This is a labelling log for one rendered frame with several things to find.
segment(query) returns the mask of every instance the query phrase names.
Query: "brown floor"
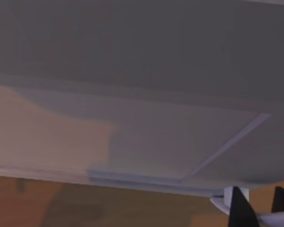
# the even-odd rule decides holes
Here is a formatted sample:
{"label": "brown floor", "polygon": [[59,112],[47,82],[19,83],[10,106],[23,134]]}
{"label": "brown floor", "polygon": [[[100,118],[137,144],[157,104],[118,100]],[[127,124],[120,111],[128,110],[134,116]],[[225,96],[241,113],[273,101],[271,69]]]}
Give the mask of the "brown floor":
{"label": "brown floor", "polygon": [[[0,227],[226,227],[207,198],[0,177]],[[255,189],[269,211],[274,185]]]}

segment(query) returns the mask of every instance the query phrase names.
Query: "black object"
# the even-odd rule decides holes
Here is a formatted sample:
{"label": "black object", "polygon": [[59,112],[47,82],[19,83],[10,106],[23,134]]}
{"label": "black object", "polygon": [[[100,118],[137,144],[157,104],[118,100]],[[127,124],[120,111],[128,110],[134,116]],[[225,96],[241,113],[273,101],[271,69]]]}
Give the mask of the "black object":
{"label": "black object", "polygon": [[238,187],[232,191],[228,227],[260,227],[256,213]]}
{"label": "black object", "polygon": [[271,208],[272,213],[284,211],[284,188],[276,187],[273,206]]}

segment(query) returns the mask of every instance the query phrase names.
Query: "wooden floor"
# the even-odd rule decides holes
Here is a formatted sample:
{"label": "wooden floor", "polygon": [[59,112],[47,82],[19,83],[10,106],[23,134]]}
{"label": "wooden floor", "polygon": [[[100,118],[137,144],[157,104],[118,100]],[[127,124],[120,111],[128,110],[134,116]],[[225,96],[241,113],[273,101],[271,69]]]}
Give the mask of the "wooden floor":
{"label": "wooden floor", "polygon": [[[277,185],[284,187],[284,182]],[[255,189],[270,211],[274,185]],[[0,177],[0,227],[226,227],[207,198]]]}

